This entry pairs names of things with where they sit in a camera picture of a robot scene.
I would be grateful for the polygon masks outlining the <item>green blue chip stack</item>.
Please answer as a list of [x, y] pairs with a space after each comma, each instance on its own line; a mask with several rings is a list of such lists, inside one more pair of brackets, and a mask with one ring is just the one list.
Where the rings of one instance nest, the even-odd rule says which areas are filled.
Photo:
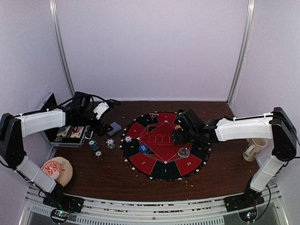
[[93, 151], [98, 151], [98, 143], [95, 140], [90, 140], [88, 144]]

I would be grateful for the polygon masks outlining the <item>grey card deck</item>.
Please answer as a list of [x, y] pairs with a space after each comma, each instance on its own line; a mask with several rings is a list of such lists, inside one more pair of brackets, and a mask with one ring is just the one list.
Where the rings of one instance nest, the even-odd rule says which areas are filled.
[[111, 123], [110, 126], [112, 129], [107, 133], [109, 136], [114, 135], [122, 129], [121, 125], [119, 125], [117, 122]]

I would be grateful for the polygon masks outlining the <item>white grey poker chip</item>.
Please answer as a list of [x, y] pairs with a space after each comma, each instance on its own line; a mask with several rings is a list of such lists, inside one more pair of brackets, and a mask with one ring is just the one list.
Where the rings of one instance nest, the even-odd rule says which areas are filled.
[[131, 137], [131, 136], [126, 136], [126, 137], [125, 137], [125, 141], [126, 141], [127, 143], [131, 142], [131, 141], [132, 141], [132, 137]]

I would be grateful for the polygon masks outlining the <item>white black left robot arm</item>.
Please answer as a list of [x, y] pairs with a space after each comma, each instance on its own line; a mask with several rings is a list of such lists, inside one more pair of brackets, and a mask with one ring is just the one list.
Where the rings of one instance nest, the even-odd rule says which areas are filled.
[[64, 126], [89, 126], [98, 135], [104, 135], [111, 131], [111, 127], [101, 121], [102, 116], [121, 103], [98, 97], [101, 102], [90, 107], [94, 98], [96, 95], [77, 91], [72, 98], [53, 108], [19, 115], [5, 113], [0, 119], [0, 163], [36, 186], [45, 194], [46, 200], [57, 208], [68, 210], [74, 209], [74, 206], [64, 195], [63, 186], [28, 157], [23, 138]]

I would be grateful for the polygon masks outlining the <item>brown red chip stack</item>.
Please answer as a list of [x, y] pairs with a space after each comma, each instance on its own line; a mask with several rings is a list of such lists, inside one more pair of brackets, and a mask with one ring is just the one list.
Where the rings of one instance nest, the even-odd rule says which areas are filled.
[[103, 160], [103, 153], [101, 151], [95, 151], [94, 157], [97, 161]]

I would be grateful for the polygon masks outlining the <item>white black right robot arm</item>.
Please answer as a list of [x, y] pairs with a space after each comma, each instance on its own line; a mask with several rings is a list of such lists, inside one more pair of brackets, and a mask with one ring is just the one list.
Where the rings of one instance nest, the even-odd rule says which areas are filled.
[[249, 180], [244, 193], [225, 198], [227, 208], [253, 207], [263, 202], [262, 191], [282, 167], [296, 158], [300, 143], [295, 126], [281, 107], [262, 115], [211, 119], [207, 123], [191, 109], [179, 110], [175, 123], [180, 128], [171, 132], [174, 145], [193, 143], [207, 147], [211, 143], [253, 138], [273, 141], [271, 155]]

